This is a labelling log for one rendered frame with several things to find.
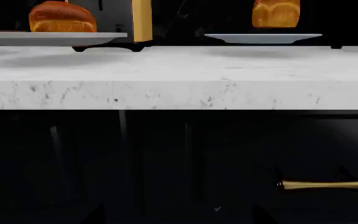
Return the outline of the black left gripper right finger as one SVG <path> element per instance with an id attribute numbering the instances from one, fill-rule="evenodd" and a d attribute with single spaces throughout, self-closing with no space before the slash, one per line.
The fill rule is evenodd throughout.
<path id="1" fill-rule="evenodd" d="M 259 205 L 254 205 L 252 209 L 253 224 L 279 224 L 270 214 Z"/>

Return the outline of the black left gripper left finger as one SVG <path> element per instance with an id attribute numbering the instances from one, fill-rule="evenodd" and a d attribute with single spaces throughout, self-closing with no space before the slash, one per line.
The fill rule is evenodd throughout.
<path id="1" fill-rule="evenodd" d="M 81 221 L 81 224 L 106 224 L 105 206 L 103 204 L 98 205 L 98 207 Z"/>

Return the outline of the black cabinet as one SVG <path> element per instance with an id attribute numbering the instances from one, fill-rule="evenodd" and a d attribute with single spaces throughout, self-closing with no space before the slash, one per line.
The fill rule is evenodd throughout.
<path id="1" fill-rule="evenodd" d="M 358 111 L 0 111 L 0 224 L 358 224 Z"/>

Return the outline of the small white plate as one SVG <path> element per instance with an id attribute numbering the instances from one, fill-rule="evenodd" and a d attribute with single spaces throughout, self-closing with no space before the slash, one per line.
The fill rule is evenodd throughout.
<path id="1" fill-rule="evenodd" d="M 293 44 L 298 40 L 321 37 L 322 34 L 205 34 L 230 44 Z"/>

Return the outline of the large white plate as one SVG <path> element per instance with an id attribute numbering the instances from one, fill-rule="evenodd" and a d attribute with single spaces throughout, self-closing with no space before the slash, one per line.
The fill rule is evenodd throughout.
<path id="1" fill-rule="evenodd" d="M 0 46 L 89 46 L 125 37 L 127 33 L 0 32 Z"/>

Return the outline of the silver toaster with gold trim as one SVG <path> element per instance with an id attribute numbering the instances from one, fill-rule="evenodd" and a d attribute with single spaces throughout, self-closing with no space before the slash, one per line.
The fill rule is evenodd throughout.
<path id="1" fill-rule="evenodd" d="M 151 47 L 152 0 L 67 0 L 87 9 L 96 19 L 97 31 L 126 33 L 127 37 L 114 39 L 105 44 L 73 47 L 76 52 L 89 48 L 116 47 L 133 52 Z"/>

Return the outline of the brown round bread loaf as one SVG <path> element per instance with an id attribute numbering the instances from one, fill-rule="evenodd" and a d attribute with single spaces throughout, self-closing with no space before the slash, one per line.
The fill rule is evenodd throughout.
<path id="1" fill-rule="evenodd" d="M 29 12 L 31 32 L 97 32 L 94 16 L 66 1 L 45 1 Z"/>

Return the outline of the golden square bread loaf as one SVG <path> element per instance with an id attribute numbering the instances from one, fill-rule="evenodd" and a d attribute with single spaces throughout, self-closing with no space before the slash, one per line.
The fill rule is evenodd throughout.
<path id="1" fill-rule="evenodd" d="M 300 0 L 255 0 L 252 25 L 256 28 L 294 28 L 300 20 Z"/>

